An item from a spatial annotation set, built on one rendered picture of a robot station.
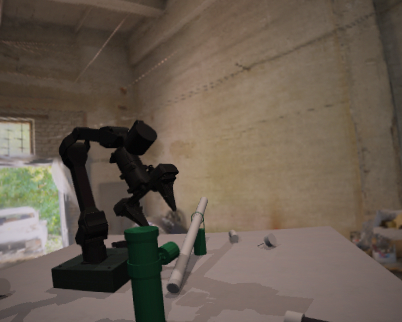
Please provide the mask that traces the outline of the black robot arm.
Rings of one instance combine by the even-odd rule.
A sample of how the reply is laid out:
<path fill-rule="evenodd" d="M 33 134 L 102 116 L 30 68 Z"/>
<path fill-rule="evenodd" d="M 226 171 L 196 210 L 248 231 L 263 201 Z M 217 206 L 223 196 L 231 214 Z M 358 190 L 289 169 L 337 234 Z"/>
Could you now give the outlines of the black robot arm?
<path fill-rule="evenodd" d="M 84 264 L 100 264 L 108 258 L 104 240 L 107 239 L 108 221 L 103 210 L 95 207 L 90 181 L 86 171 L 86 161 L 90 141 L 97 142 L 105 148 L 117 148 L 111 153 L 110 163 L 117 163 L 120 172 L 128 163 L 141 160 L 147 149 L 156 140 L 157 134 L 150 125 L 136 120 L 133 127 L 105 126 L 100 129 L 74 127 L 66 136 L 59 154 L 63 164 L 70 169 L 72 182 L 80 208 L 76 243 L 81 245 Z M 85 140 L 77 143 L 77 140 Z M 139 155 L 139 156 L 138 156 Z"/>

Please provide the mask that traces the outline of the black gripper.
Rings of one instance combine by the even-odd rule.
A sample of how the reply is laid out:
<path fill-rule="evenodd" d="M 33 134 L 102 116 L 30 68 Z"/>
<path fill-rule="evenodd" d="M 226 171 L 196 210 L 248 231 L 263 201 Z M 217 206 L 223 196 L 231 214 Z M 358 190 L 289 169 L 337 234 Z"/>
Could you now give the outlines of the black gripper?
<path fill-rule="evenodd" d="M 127 217 L 140 227 L 149 226 L 140 201 L 155 187 L 169 208 L 175 212 L 176 204 L 173 193 L 173 184 L 176 180 L 178 169 L 173 164 L 159 164 L 151 172 L 147 173 L 147 165 L 141 160 L 128 163 L 121 169 L 120 180 L 126 181 L 131 197 L 122 198 L 113 208 L 116 216 Z M 141 194 L 141 195 L 140 195 Z"/>

